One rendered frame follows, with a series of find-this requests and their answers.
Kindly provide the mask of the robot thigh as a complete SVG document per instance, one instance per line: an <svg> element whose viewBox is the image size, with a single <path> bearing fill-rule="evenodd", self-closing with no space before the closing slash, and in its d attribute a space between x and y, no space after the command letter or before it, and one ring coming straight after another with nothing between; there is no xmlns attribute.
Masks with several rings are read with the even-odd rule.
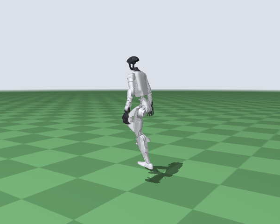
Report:
<svg viewBox="0 0 280 224"><path fill-rule="evenodd" d="M135 107L133 110L131 110L131 112L128 114L129 115L129 117L128 117L128 122L129 122L129 124L131 124L132 122L133 122L133 116L134 116L134 114L135 114L135 111L136 111L136 109L138 109L139 108L139 106L137 106L137 107ZM151 110L152 111L152 110Z"/></svg>
<svg viewBox="0 0 280 224"><path fill-rule="evenodd" d="M138 138L138 136L142 136L144 139L144 142L146 141L146 136L144 134L141 133L142 131L142 126L143 126L143 118L146 115L146 108L145 107L141 107L136 109L135 114L134 114L134 118L133 118L133 127L134 127L134 132L136 135L136 138Z"/></svg>

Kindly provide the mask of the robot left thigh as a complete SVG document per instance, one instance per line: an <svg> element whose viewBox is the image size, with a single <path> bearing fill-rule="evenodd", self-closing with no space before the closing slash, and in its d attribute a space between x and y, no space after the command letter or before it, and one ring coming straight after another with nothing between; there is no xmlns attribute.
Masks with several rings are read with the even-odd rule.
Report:
<svg viewBox="0 0 280 224"><path fill-rule="evenodd" d="M134 127L134 132L136 135L136 138L138 138L138 136L142 136L144 139L144 142L146 141L146 136L144 134L141 133L142 131L142 126L143 126L143 118L146 115L146 108L145 107L141 107L136 109L135 114L134 114L134 118L133 118L133 127Z"/></svg>

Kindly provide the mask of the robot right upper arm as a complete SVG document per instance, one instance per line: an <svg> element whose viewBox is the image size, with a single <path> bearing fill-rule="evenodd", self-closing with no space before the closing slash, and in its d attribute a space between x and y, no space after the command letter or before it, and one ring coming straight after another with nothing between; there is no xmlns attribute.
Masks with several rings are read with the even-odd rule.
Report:
<svg viewBox="0 0 280 224"><path fill-rule="evenodd" d="M145 73L144 73L144 74L145 74ZM149 93L149 92L150 92L150 90L151 90L151 88L150 88L149 82L148 82L148 80L147 80L147 76L146 76L146 74L145 74L145 77L146 77L147 89L148 89L148 93Z"/></svg>

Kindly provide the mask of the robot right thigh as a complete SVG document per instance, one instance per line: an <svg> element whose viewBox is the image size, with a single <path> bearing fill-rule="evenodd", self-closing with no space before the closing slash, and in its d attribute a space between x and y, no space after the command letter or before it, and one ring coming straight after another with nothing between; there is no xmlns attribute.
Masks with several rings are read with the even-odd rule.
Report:
<svg viewBox="0 0 280 224"><path fill-rule="evenodd" d="M131 110L131 112L128 114L129 115L129 117L128 117L128 122L129 122L129 124L131 124L132 122L133 122L133 116L134 116L134 114L135 114L135 111L136 111L136 109L138 109L139 108L139 106L137 106L137 107L135 107L133 110ZM152 111L152 110L151 110Z"/></svg>

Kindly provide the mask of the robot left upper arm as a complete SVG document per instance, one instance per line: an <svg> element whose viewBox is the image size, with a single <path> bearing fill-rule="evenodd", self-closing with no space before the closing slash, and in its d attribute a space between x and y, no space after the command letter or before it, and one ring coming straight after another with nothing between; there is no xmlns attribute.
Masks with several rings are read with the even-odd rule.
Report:
<svg viewBox="0 0 280 224"><path fill-rule="evenodd" d="M131 90L131 96L133 96L135 94L135 91L134 91L135 74L131 73L131 74L127 75L127 79L128 79L129 89Z"/></svg>

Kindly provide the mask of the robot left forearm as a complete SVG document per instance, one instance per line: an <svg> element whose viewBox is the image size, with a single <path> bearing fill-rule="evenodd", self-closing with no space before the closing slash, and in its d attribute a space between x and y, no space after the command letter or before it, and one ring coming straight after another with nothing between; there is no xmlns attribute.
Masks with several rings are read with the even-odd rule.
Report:
<svg viewBox="0 0 280 224"><path fill-rule="evenodd" d="M131 108L132 99L133 99L133 96L131 96L131 90L129 89L127 91L127 101L126 101L125 111L127 111L129 107Z"/></svg>

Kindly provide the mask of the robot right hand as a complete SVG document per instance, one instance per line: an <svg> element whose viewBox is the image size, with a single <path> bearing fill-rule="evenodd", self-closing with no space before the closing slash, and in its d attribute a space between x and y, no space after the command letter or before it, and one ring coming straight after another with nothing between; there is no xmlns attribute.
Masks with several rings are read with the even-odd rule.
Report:
<svg viewBox="0 0 280 224"><path fill-rule="evenodd" d="M152 107L152 105L153 105L153 102L152 102L152 104L151 104L151 107ZM150 114L150 113L151 113L151 114ZM154 114L154 109L153 109L153 107L152 107L152 111L149 112L148 114L149 114L149 116ZM147 116L148 116L148 114L147 114Z"/></svg>

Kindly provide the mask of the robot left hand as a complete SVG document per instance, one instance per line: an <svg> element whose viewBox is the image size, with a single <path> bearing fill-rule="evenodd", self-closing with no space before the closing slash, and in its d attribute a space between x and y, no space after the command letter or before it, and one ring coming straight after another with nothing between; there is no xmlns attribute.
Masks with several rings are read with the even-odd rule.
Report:
<svg viewBox="0 0 280 224"><path fill-rule="evenodd" d="M123 122L124 122L125 124L129 124L129 122L128 122L128 117L129 117L128 113L130 112L130 107L128 108L127 111L124 110L124 112L125 112L125 113L124 113L123 116L122 116Z"/></svg>

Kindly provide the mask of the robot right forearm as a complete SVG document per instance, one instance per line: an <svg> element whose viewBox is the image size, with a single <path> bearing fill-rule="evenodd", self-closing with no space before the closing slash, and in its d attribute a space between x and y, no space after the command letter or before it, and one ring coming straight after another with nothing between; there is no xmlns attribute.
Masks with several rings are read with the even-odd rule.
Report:
<svg viewBox="0 0 280 224"><path fill-rule="evenodd" d="M150 92L147 94L147 100L150 102L150 104L152 104L152 92L150 90Z"/></svg>

